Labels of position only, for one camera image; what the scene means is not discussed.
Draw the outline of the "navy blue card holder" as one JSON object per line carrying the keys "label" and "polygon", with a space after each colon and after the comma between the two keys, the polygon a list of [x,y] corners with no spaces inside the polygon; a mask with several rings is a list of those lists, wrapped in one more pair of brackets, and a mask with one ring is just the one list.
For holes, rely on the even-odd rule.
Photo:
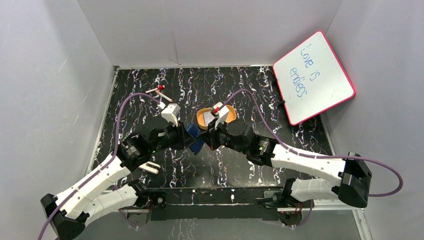
{"label": "navy blue card holder", "polygon": [[188,147],[190,151],[197,156],[200,151],[202,150],[205,142],[199,138],[199,135],[201,134],[200,129],[198,128],[198,125],[195,123],[190,123],[186,131],[193,137],[194,142]]}

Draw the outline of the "orange oval tray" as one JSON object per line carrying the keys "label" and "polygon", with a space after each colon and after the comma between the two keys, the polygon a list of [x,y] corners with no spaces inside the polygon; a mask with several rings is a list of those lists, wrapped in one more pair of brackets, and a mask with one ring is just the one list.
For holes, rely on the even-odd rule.
{"label": "orange oval tray", "polygon": [[[225,120],[228,124],[237,118],[237,113],[231,105],[226,105],[226,107],[229,109],[229,114]],[[202,108],[196,114],[198,127],[202,130],[206,130],[208,128],[208,124],[214,119],[211,109],[211,107]]]}

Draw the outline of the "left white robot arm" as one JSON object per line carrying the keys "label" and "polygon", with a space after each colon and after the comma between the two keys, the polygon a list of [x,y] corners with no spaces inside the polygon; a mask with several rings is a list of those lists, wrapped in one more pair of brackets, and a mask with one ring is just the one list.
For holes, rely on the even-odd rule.
{"label": "left white robot arm", "polygon": [[128,176],[139,167],[153,174],[158,165],[150,161],[152,154],[171,148],[190,148],[198,154],[196,146],[200,130],[194,123],[179,123],[166,128],[153,129],[148,138],[132,133],[117,146],[92,172],[67,190],[46,194],[40,203],[46,218],[60,240],[73,240],[95,220],[121,208],[152,205],[148,188],[140,181],[125,183],[122,187],[104,194],[115,182]]}

